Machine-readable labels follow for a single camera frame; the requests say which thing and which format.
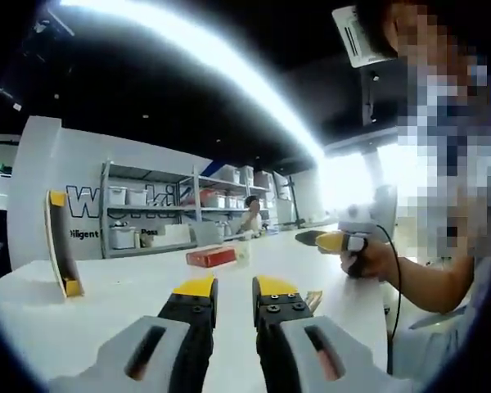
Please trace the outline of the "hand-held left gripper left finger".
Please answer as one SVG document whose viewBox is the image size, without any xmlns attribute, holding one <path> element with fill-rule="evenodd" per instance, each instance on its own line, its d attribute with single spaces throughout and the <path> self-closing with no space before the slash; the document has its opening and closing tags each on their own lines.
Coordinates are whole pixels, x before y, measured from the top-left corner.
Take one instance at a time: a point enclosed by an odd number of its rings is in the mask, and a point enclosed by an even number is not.
<svg viewBox="0 0 491 393">
<path fill-rule="evenodd" d="M 191 279 L 156 316 L 143 316 L 106 341 L 95 364 L 51 380 L 51 392 L 200 392 L 213 353 L 218 280 Z"/>
</svg>

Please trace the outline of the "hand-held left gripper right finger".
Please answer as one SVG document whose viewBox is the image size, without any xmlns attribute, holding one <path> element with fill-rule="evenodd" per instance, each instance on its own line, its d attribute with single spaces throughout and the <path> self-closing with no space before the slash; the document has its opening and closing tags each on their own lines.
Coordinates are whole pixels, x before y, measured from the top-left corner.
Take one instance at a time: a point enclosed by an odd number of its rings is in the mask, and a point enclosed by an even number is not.
<svg viewBox="0 0 491 393">
<path fill-rule="evenodd" d="M 410 392 L 378 368 L 370 349 L 325 316 L 313 316 L 298 289 L 252 280 L 256 349 L 268 392 Z"/>
</svg>

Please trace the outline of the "person's right hand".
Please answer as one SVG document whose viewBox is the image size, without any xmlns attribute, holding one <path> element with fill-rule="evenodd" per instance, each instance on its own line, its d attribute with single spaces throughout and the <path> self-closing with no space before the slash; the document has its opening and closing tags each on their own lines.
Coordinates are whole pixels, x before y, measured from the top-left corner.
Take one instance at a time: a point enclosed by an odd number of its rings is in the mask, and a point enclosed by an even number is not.
<svg viewBox="0 0 491 393">
<path fill-rule="evenodd" d="M 350 278 L 377 278 L 381 282 L 393 282 L 396 260 L 389 243 L 369 240 L 361 252 L 342 253 L 340 266 Z"/>
</svg>

